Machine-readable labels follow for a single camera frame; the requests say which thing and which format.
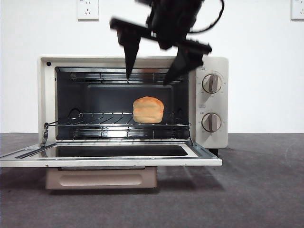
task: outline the control panel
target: control panel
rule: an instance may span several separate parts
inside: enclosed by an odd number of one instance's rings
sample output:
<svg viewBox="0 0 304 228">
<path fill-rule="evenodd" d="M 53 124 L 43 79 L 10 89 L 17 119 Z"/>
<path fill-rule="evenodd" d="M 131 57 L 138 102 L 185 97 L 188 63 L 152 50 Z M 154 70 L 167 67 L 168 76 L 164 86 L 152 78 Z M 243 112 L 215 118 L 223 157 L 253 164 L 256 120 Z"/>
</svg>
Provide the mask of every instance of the control panel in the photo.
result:
<svg viewBox="0 0 304 228">
<path fill-rule="evenodd" d="M 208 149 L 228 143 L 228 60 L 206 57 L 196 70 L 195 141 Z"/>
</svg>

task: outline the white wall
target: white wall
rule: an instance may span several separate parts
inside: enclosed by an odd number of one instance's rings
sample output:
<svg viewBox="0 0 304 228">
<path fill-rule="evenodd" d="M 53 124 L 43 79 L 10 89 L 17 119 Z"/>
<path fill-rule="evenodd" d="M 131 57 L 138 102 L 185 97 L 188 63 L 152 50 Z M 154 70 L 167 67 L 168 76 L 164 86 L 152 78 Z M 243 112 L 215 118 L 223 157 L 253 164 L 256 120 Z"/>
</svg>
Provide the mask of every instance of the white wall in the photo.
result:
<svg viewBox="0 0 304 228">
<path fill-rule="evenodd" d="M 99 0 L 100 20 L 78 22 L 76 0 L 1 1 L 1 131 L 38 132 L 37 58 L 41 54 L 123 56 L 111 16 L 144 24 L 149 8 Z M 196 28 L 219 4 L 206 0 Z M 192 36 L 230 61 L 229 132 L 304 133 L 304 22 L 290 21 L 290 0 L 226 0 L 220 23 Z M 139 55 L 175 55 L 142 40 Z"/>
</svg>

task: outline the gray carpet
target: gray carpet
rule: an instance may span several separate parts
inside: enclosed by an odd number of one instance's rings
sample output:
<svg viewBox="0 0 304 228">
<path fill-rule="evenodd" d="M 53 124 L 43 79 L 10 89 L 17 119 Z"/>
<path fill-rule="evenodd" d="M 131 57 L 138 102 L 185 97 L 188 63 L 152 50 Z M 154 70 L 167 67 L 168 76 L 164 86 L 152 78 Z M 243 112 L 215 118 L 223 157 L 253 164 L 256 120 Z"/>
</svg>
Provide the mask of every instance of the gray carpet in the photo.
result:
<svg viewBox="0 0 304 228">
<path fill-rule="evenodd" d="M 2 134 L 1 153 L 36 134 Z M 154 190 L 44 189 L 44 168 L 1 169 L 2 228 L 303 228 L 304 135 L 231 134 L 221 167 L 159 167 Z"/>
</svg>

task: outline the oven foot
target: oven foot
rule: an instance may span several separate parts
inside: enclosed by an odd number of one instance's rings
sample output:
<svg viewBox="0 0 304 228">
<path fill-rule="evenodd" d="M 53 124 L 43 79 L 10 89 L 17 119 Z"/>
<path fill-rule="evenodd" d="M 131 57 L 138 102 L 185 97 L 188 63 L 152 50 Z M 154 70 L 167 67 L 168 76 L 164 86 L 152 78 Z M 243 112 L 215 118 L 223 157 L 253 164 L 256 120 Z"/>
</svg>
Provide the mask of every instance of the oven foot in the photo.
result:
<svg viewBox="0 0 304 228">
<path fill-rule="evenodd" d="M 156 188 L 157 167 L 117 170 L 47 168 L 46 189 Z"/>
<path fill-rule="evenodd" d="M 219 150 L 218 149 L 208 149 L 211 153 L 213 153 L 215 156 L 219 155 Z"/>
</svg>

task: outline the robotic arm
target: robotic arm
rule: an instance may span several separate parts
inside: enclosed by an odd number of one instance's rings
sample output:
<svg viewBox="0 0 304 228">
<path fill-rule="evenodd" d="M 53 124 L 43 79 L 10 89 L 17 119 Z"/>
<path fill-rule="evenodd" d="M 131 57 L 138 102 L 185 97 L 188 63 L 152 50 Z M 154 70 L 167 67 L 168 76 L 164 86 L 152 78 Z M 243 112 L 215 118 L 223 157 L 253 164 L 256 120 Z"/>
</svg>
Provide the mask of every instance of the robotic arm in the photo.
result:
<svg viewBox="0 0 304 228">
<path fill-rule="evenodd" d="M 151 13 L 147 18 L 147 27 L 135 25 L 119 19 L 111 19 L 110 28 L 117 30 L 118 42 L 124 48 L 126 77 L 131 75 L 141 37 L 157 41 L 161 49 L 178 47 L 178 53 L 174 59 L 163 84 L 166 85 L 174 78 L 185 74 L 201 65 L 202 57 L 212 51 L 209 44 L 201 44 L 193 40 L 187 40 L 188 33 L 200 33 L 211 29 L 221 18 L 222 9 L 215 22 L 209 27 L 199 30 L 190 30 L 195 21 L 204 0 L 138 0 L 151 7 Z"/>
</svg>

